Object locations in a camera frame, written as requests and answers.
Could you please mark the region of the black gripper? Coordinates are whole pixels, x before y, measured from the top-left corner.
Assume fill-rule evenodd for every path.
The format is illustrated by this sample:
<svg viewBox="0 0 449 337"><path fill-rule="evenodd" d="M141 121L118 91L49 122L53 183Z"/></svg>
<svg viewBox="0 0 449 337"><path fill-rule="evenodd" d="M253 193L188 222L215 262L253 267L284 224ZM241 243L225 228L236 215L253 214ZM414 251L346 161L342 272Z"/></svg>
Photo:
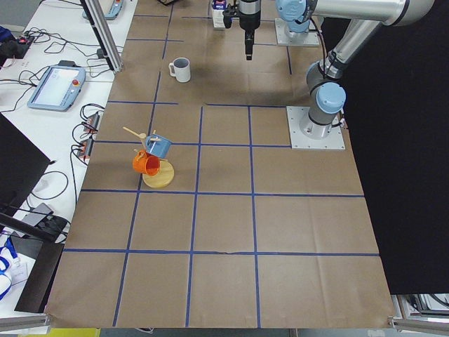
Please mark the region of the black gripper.
<svg viewBox="0 0 449 337"><path fill-rule="evenodd" d="M253 59L254 31L260 26L261 1L240 0L238 4L239 24L245 30L246 60Z"/></svg>

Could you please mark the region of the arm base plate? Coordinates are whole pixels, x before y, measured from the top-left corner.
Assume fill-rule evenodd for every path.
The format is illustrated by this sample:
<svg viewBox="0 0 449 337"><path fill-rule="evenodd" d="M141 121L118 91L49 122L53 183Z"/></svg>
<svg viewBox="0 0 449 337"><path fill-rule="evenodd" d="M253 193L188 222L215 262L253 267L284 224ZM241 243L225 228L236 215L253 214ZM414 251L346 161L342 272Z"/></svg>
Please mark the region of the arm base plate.
<svg viewBox="0 0 449 337"><path fill-rule="evenodd" d="M294 150L344 150L342 129L337 117L321 126L309 118L309 107L287 106L291 148Z"/></svg>
<svg viewBox="0 0 449 337"><path fill-rule="evenodd" d="M313 25L309 24L306 32L291 32L287 22L275 19L276 42L278 46L301 46L301 47L319 47L321 42L316 31L313 31Z"/></svg>

